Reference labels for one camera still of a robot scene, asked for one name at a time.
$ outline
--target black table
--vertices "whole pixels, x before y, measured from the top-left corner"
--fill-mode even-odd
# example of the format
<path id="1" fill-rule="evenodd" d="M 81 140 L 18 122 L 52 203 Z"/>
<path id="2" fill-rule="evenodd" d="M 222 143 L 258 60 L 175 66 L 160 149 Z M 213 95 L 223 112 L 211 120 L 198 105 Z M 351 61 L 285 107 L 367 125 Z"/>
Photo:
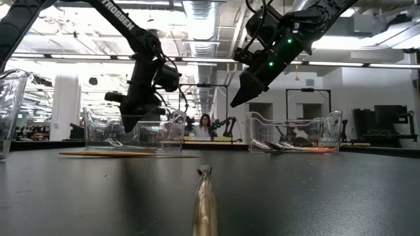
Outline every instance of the black table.
<path id="1" fill-rule="evenodd" d="M 0 161 L 0 235 L 190 235 L 196 169 L 213 164 L 220 235 L 418 235 L 420 160 L 184 151 L 202 158 Z"/>

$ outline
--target ceiling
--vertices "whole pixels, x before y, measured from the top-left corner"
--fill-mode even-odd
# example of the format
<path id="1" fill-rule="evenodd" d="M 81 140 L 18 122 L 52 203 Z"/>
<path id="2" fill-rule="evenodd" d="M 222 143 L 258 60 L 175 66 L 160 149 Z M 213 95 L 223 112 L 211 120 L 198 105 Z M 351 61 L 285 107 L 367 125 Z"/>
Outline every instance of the ceiling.
<path id="1" fill-rule="evenodd" d="M 8 4 L 12 1 L 3 1 L 5 4 L 0 6 L 0 18 L 8 10 Z M 173 10 L 168 10 L 165 1 L 136 1 L 136 0 L 114 0 L 125 12 L 129 13 L 131 19 L 144 29 L 156 29 L 161 39 L 163 51 L 168 56 L 191 56 L 190 44 L 194 43 L 188 37 L 188 19 L 183 11 L 182 3 L 175 1 Z M 413 1 L 391 1 L 391 0 L 360 0 L 352 9 L 343 14 L 352 16 L 355 12 L 372 16 L 375 18 L 386 12 L 396 11 L 404 7 L 412 6 Z M 254 6 L 260 5 L 259 1 L 253 3 Z M 272 6 L 280 13 L 285 13 L 292 8 L 293 0 L 274 1 Z M 247 42 L 247 34 L 243 30 L 246 20 L 251 13 L 245 8 L 244 0 L 227 0 L 218 3 L 217 18 L 217 58 L 231 58 L 230 52 L 234 47 L 242 47 Z M 359 53 L 352 53 L 352 50 L 336 50 L 332 47 L 335 43 L 342 44 L 340 38 L 333 38 L 328 45 L 334 49 L 315 49 L 314 54 L 309 56 L 302 53 L 299 60 L 319 60 L 319 61 L 364 61 L 364 62 L 397 62 L 401 60 L 401 51 L 383 49 L 381 53 L 376 50 L 363 50 Z M 251 50 L 260 49 L 261 45 L 255 42 Z M 44 10 L 35 21 L 31 30 L 25 36 L 16 52 L 39 53 L 39 54 L 99 54 L 99 55 L 130 55 L 133 53 L 127 41 L 119 32 L 112 27 L 95 9 L 86 3 L 63 3 L 57 2 L 52 7 Z M 132 64 L 111 64 L 111 63 L 69 63 L 65 60 L 55 62 L 45 62 L 36 60 L 17 60 L 9 61 L 9 68 L 20 68 L 32 71 L 52 81 L 54 84 L 55 74 L 61 66 L 72 68 L 78 71 L 79 80 L 82 84 L 82 106 L 113 106 L 103 100 L 104 93 L 109 90 L 127 90 L 127 80 L 131 76 Z M 214 69 L 225 69 L 225 64 L 210 65 Z M 183 74 L 181 83 L 196 83 L 198 80 L 197 65 L 179 65 L 178 69 Z M 311 67 L 305 70 L 317 71 L 319 68 Z M 89 78 L 96 77 L 98 85 L 89 84 Z M 42 105 L 49 107 L 52 104 L 53 90 L 45 89 L 46 92 L 30 91 L 36 90 L 42 85 L 32 84 L 28 86 L 32 95 L 38 96 L 45 101 Z M 195 87 L 183 87 L 187 92 L 188 102 L 194 104 L 188 114 L 190 116 L 200 116 L 202 103 L 198 102 L 199 91 Z M 212 92 L 208 91 L 208 101 L 212 102 Z M 183 109 L 183 101 L 179 102 L 179 94 L 164 94 L 171 106 L 180 106 Z"/>

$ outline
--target wall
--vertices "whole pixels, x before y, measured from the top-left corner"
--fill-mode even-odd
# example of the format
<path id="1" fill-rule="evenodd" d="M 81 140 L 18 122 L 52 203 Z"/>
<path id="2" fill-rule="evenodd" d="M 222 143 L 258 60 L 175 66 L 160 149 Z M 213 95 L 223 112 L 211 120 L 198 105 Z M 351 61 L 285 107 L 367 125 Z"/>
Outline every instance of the wall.
<path id="1" fill-rule="evenodd" d="M 408 64 L 408 59 L 399 62 Z M 415 93 L 408 69 L 339 68 L 322 79 L 331 89 L 332 108 L 343 111 L 348 119 L 346 134 L 356 138 L 352 109 L 374 109 L 374 105 L 407 105 L 416 110 Z M 408 125 L 396 125 L 397 132 L 410 133 Z M 417 148 L 417 143 L 402 140 L 403 148 Z"/>
<path id="2" fill-rule="evenodd" d="M 239 86 L 240 80 L 239 75 L 240 71 L 235 73 L 235 76 L 228 88 L 228 103 L 230 104 L 233 98 L 235 97 Z M 224 78 L 226 76 L 225 71 L 218 71 L 217 72 L 217 79 L 218 84 L 222 84 Z M 276 80 L 272 82 L 270 85 L 270 90 L 268 92 L 263 92 L 258 98 L 253 99 L 251 102 L 259 102 L 259 103 L 273 103 L 273 118 L 275 120 L 282 120 L 286 118 L 285 113 L 285 89 L 301 89 L 306 87 L 306 79 L 314 79 L 315 80 L 315 87 L 316 89 L 322 88 L 322 78 L 318 77 L 316 73 L 310 72 L 302 72 L 299 73 L 300 81 L 296 81 L 296 73 L 288 73 L 287 75 L 281 74 L 277 77 Z M 219 119 L 225 119 L 225 111 L 226 111 L 226 100 L 225 97 L 223 99 L 215 98 L 215 117 Z M 327 108 L 328 101 L 317 92 L 314 93 L 301 93 L 296 92 L 293 96 L 291 96 L 289 100 L 289 117 L 295 118 L 296 117 L 296 104 L 298 103 L 319 103 L 323 104 L 324 107 Z M 245 113 L 247 112 L 247 104 L 242 104 L 237 106 L 236 108 L 228 108 L 228 115 L 234 116 L 238 119 L 238 127 L 233 129 L 233 135 L 235 139 L 242 137 L 243 140 L 246 140 L 245 134 Z M 279 138 L 280 135 L 275 132 L 275 139 Z"/>

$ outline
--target white pillar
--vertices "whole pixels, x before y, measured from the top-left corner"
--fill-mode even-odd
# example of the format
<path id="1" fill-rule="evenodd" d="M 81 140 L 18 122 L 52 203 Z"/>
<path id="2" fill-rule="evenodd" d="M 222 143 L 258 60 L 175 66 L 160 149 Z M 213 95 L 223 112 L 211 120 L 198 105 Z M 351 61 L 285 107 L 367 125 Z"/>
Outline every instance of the white pillar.
<path id="1" fill-rule="evenodd" d="M 54 85 L 50 141 L 70 137 L 70 123 L 79 124 L 81 86 L 74 73 L 58 73 Z"/>

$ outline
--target desk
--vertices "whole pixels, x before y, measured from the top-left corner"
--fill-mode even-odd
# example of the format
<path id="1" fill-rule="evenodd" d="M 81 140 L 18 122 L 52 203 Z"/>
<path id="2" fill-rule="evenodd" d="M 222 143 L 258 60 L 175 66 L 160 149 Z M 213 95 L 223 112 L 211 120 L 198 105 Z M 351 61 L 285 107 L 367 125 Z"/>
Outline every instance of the desk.
<path id="1" fill-rule="evenodd" d="M 2 236 L 191 234 L 199 176 L 213 164 L 220 235 L 418 235 L 420 160 L 192 151 L 202 158 L 0 161 Z"/>

